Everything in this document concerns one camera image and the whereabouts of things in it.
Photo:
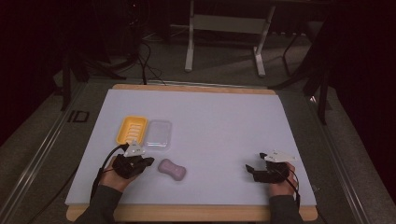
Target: gray sleeve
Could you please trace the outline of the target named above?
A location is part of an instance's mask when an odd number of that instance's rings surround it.
[[[114,210],[116,209],[122,193],[116,189],[99,185],[93,196],[90,206],[77,218],[77,224],[107,224],[115,223]]]
[[[270,198],[271,224],[304,223],[294,198],[291,195],[278,195]]]

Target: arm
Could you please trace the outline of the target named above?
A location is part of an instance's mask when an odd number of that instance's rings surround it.
[[[77,224],[107,224],[115,223],[113,213],[117,208],[123,191],[136,179],[136,176],[130,179],[124,179],[117,175],[113,170],[113,158],[107,168],[104,170],[98,189],[93,196],[90,206],[75,221]]]
[[[289,181],[296,186],[293,179],[294,166],[288,163],[290,168]],[[287,181],[278,184],[270,184],[270,210],[272,224],[304,223],[294,202],[294,189]]]

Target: yellow soap dish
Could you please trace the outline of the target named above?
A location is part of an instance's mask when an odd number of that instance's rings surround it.
[[[144,117],[128,116],[125,117],[120,127],[117,143],[122,145],[131,144],[134,140],[141,145],[145,137],[148,120]]]

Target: soap bar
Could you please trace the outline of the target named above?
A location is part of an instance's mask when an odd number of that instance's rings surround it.
[[[172,176],[176,181],[182,180],[187,172],[185,167],[176,165],[168,159],[161,161],[160,165],[158,165],[158,171]]]

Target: hand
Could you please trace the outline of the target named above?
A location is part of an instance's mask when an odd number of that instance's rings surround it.
[[[138,175],[133,176],[129,179],[124,179],[123,177],[117,175],[113,167],[113,161],[115,159],[116,157],[113,157],[111,159],[110,164],[103,171],[99,184],[111,187],[113,189],[118,190],[119,192],[123,192],[126,189],[126,187],[138,177]]]
[[[294,187],[297,188],[297,181],[294,180],[294,171],[295,167],[292,166],[290,163],[286,162],[286,164],[289,166],[289,176],[288,180],[290,181],[291,184],[294,185]],[[294,189],[291,187],[291,185],[288,183],[288,181],[283,181],[282,183],[277,183],[277,184],[270,184],[270,196],[276,196],[276,195],[294,195]]]

